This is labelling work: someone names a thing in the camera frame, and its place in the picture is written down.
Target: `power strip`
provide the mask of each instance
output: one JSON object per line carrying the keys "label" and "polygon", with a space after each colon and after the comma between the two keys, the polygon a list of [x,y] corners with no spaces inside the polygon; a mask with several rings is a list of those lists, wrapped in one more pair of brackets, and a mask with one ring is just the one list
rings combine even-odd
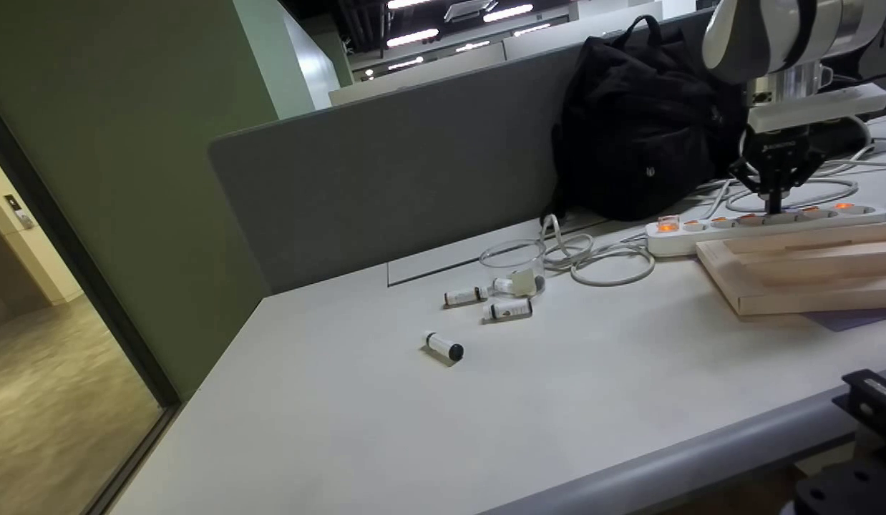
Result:
{"label": "power strip", "polygon": [[692,255],[698,241],[777,235],[845,225],[878,224],[886,221],[886,210],[868,205],[840,202],[828,207],[807,207],[778,215],[744,215],[681,222],[678,216],[663,216],[646,225],[646,248],[656,257]]}

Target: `small bottle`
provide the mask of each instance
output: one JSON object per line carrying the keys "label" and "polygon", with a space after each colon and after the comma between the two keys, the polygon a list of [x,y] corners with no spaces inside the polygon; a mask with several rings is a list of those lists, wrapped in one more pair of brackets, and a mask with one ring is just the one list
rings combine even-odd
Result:
{"label": "small bottle", "polygon": [[506,320],[532,316],[531,299],[506,300],[503,303],[491,303],[482,308],[485,320]]}
{"label": "small bottle", "polygon": [[459,359],[462,359],[462,355],[465,354],[465,349],[462,348],[462,345],[437,336],[435,330],[424,331],[424,344],[433,349],[434,352],[437,352],[437,354],[445,355],[452,361],[459,361]]}
{"label": "small bottle", "polygon": [[466,290],[447,291],[443,294],[443,303],[447,307],[461,306],[462,304],[480,303],[491,296],[491,288],[487,286],[474,287]]}

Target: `ceiling light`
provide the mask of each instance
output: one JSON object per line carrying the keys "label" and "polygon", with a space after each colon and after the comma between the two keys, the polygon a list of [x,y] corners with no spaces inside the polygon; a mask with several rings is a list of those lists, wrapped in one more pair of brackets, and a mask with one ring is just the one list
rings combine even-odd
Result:
{"label": "ceiling light", "polygon": [[479,46],[490,45],[490,41],[482,41],[480,43],[468,43],[465,46],[460,46],[456,49],[456,52],[465,52],[465,50],[476,49]]}
{"label": "ceiling light", "polygon": [[420,64],[422,62],[424,62],[424,58],[421,56],[417,56],[416,58],[411,59],[411,61],[399,62],[398,64],[393,64],[389,67],[389,69],[404,68],[406,66],[411,66],[412,64]]}
{"label": "ceiling light", "polygon": [[514,36],[522,36],[522,34],[528,34],[529,32],[534,32],[535,30],[547,29],[551,26],[551,23],[545,23],[544,25],[531,26],[529,29],[516,30],[516,32],[512,33]]}
{"label": "ceiling light", "polygon": [[440,31],[438,29],[422,30],[421,32],[408,34],[407,36],[398,36],[398,38],[389,39],[386,42],[386,45],[391,48],[392,46],[414,43],[415,41],[420,41],[421,39],[433,38],[433,36],[436,36],[439,33]]}
{"label": "ceiling light", "polygon": [[499,19],[508,19],[508,17],[510,16],[516,16],[516,14],[525,14],[531,10],[532,4],[522,4],[522,6],[510,7],[509,9],[503,9],[501,11],[495,11],[485,14],[485,22],[497,21]]}
{"label": "ceiling light", "polygon": [[417,4],[423,4],[424,2],[429,2],[430,0],[391,0],[386,7],[389,9],[401,9],[402,7],[408,6],[416,6]]}

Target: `hallway floor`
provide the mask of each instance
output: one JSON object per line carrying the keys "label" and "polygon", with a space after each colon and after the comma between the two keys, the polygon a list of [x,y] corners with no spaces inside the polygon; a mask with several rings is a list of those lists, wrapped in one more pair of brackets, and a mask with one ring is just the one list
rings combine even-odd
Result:
{"label": "hallway floor", "polygon": [[77,514],[160,410],[86,296],[0,327],[0,515]]}

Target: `wooden frame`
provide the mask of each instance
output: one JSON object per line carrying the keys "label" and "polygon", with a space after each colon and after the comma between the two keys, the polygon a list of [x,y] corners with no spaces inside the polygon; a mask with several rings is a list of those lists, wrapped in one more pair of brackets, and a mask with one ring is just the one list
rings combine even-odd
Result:
{"label": "wooden frame", "polygon": [[886,224],[699,242],[738,314],[886,308]]}

